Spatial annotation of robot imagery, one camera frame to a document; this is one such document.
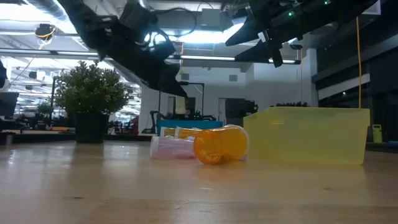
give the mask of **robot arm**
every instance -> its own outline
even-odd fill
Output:
[[[279,49],[295,37],[303,38],[307,32],[337,22],[345,24],[362,14],[377,0],[301,0],[282,6],[281,0],[249,0],[247,18],[240,30],[226,45],[241,44],[260,38],[257,45],[235,57],[235,61],[269,62],[282,65]]]
[[[187,94],[175,76],[179,64],[164,60],[175,52],[168,36],[157,27],[157,16],[138,3],[127,3],[119,20],[116,16],[99,16],[82,0],[58,0],[69,16],[82,41],[98,51],[100,59],[111,57],[132,71],[142,83],[154,90],[173,95]],[[165,42],[152,48],[144,42],[145,36],[156,32]]]

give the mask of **plastic bin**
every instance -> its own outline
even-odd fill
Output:
[[[383,143],[381,125],[380,124],[374,124],[372,129],[373,129],[373,142],[374,143]]]
[[[268,108],[244,118],[248,159],[360,165],[369,125],[367,109]]]

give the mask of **potted plant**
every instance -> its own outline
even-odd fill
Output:
[[[42,115],[50,115],[54,109],[48,103],[41,103],[37,106],[37,112]]]
[[[98,61],[79,66],[57,78],[55,103],[75,117],[77,142],[102,143],[109,115],[127,105],[126,85],[110,69],[98,68]]]

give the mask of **table surface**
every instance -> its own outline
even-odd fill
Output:
[[[398,154],[363,166],[152,161],[148,142],[0,151],[3,223],[398,223]]]

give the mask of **orange object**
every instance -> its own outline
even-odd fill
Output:
[[[189,140],[190,137],[194,138],[201,129],[193,128],[176,128],[175,129],[175,137],[179,139]]]
[[[68,131],[69,128],[68,127],[53,127],[52,130],[53,131]]]
[[[202,163],[214,165],[242,159],[249,148],[248,142],[248,135],[242,127],[227,125],[200,131],[195,137],[193,150]]]

